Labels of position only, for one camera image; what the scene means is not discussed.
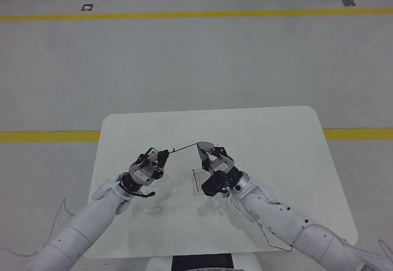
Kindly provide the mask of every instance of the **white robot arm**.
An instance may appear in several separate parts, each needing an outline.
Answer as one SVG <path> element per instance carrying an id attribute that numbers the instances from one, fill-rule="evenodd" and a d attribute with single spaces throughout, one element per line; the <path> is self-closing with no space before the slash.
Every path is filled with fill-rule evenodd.
<path id="1" fill-rule="evenodd" d="M 198 142 L 197 147 L 203 169 L 211 174 L 201 186 L 207 196 L 232 195 L 250 222 L 264 226 L 328 271 L 393 271 L 388 258 L 354 248 L 294 206 L 280 203 L 269 188 L 239 171 L 224 148 L 209 142 Z"/>
<path id="2" fill-rule="evenodd" d="M 163 176 L 168 150 L 150 148 L 133 163 L 129 172 L 116 180 L 106 180 L 91 196 L 94 202 L 80 211 L 52 241 L 35 256 L 25 268 L 29 271 L 67 271 L 99 239 L 116 215 L 124 212 L 142 186 L 150 185 Z"/>

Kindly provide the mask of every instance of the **cable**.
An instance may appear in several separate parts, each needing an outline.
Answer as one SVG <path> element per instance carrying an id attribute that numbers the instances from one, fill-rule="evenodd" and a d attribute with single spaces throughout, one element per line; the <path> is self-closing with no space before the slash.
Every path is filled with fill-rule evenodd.
<path id="1" fill-rule="evenodd" d="M 272 246 L 272 245 L 269 243 L 269 239 L 267 238 L 266 233 L 265 233 L 264 230 L 263 230 L 263 225 L 261 225 L 261 224 L 258 223 L 258 222 L 257 222 L 257 224 L 258 224 L 258 228 L 260 228 L 260 230 L 263 232 L 263 235 L 264 235 L 264 237 L 266 238 L 266 241 L 267 241 L 267 244 L 269 245 L 269 247 L 273 247 L 274 249 L 280 249 L 280 250 L 286 251 L 286 252 L 291 252 L 291 251 L 293 250 L 293 247 L 291 247 L 290 249 L 283 249 L 282 247 Z"/>
<path id="2" fill-rule="evenodd" d="M 197 145 L 197 144 L 198 144 L 198 143 L 193 143 L 193 144 L 191 144 L 191 145 L 189 145 L 189 146 L 186 146 L 186 147 L 183 147 L 183 148 L 179 148 L 178 150 L 176 150 L 175 148 L 173 148 L 173 149 L 172 149 L 172 152 L 169 152 L 169 153 L 178 152 L 179 150 L 184 150 L 185 148 L 189 148 L 189 147 L 192 147 L 192 146 Z"/>
<path id="3" fill-rule="evenodd" d="M 16 255 L 16 256 L 18 256 L 18 257 L 31 257 L 31 256 L 34 256 L 34 255 L 38 254 L 38 252 L 40 252 L 40 251 L 49 243 L 50 239 L 52 238 L 52 233 L 54 232 L 55 223 L 56 223 L 56 220 L 57 220 L 57 218 L 58 218 L 58 215 L 60 214 L 60 211 L 61 211 L 62 206 L 64 206 L 64 209 L 66 210 L 66 212 L 67 212 L 69 215 L 74 216 L 74 214 L 72 214 L 72 213 L 67 209 L 66 197 L 64 197 L 64 198 L 62 199 L 60 208 L 59 208 L 58 211 L 56 212 L 56 215 L 55 215 L 55 218 L 54 218 L 54 222 L 52 223 L 52 229 L 51 229 L 51 231 L 50 231 L 49 237 L 47 238 L 46 242 L 45 242 L 36 252 L 31 253 L 31 254 L 20 254 L 20 253 L 17 253 L 17 252 L 15 252 L 15 251 L 12 251 L 11 249 L 8 249 L 8 248 L 6 248 L 6 247 L 0 247 L 0 250 L 2 250 L 2 251 L 7 251 L 8 253 L 11 253 L 11 254 Z"/>
<path id="4" fill-rule="evenodd" d="M 388 252 L 384 249 L 383 245 L 385 245 L 385 247 L 388 249 L 388 251 L 391 253 L 392 257 L 393 257 L 393 252 L 392 249 L 385 243 L 385 241 L 383 241 L 383 239 L 379 239 L 379 246 L 380 249 L 385 253 L 386 257 L 392 262 L 392 259 L 389 257 Z"/>

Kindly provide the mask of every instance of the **table top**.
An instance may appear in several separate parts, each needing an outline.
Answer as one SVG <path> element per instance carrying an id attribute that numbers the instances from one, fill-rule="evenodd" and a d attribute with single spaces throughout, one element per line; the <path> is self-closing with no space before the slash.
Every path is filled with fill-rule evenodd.
<path id="1" fill-rule="evenodd" d="M 358 233 L 316 112 L 307 106 L 113 114 L 102 124 L 89 199 L 139 154 L 198 141 L 223 146 L 235 165 L 350 243 Z M 170 155 L 162 179 L 87 251 L 87 258 L 151 257 L 276 250 L 230 199 L 194 192 L 196 146 Z M 272 245 L 288 248 L 272 234 Z"/>

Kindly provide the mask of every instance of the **concrete floor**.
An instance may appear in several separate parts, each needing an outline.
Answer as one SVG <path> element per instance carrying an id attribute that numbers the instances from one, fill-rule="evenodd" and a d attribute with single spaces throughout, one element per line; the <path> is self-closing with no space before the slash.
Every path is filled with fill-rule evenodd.
<path id="1" fill-rule="evenodd" d="M 92 3 L 98 13 L 342 8 L 338 0 Z M 82 4 L 1 0 L 0 15 L 78 13 Z M 323 127 L 393 127 L 393 15 L 0 23 L 0 131 L 99 129 L 113 113 L 292 105 L 313 107 Z M 357 247 L 379 252 L 383 238 L 393 248 L 393 142 L 328 144 Z M 0 144 L 0 246 L 34 251 L 62 197 L 71 211 L 84 206 L 96 146 Z M 265 270 L 320 270 L 298 253 L 258 256 Z M 0 270 L 27 260 L 2 253 Z M 74 270 L 146 262 L 82 259 Z"/>

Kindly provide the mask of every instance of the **yellow floor line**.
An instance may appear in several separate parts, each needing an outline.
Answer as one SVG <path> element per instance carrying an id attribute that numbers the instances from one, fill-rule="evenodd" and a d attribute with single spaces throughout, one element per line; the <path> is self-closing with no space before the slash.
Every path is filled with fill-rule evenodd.
<path id="1" fill-rule="evenodd" d="M 0 143 L 98 142 L 100 131 L 0 131 Z"/>
<path id="2" fill-rule="evenodd" d="M 287 16 L 351 16 L 393 14 L 393 7 L 342 8 L 342 9 L 295 9 L 249 10 L 223 12 L 158 12 L 134 14 L 62 14 L 32 16 L 0 16 L 0 22 L 74 21 L 74 20 L 142 20 L 178 18 L 225 18 L 225 17 L 287 17 Z"/>
<path id="3" fill-rule="evenodd" d="M 326 140 L 393 140 L 393 128 L 323 129 Z M 98 142 L 100 131 L 2 131 L 0 143 Z"/>

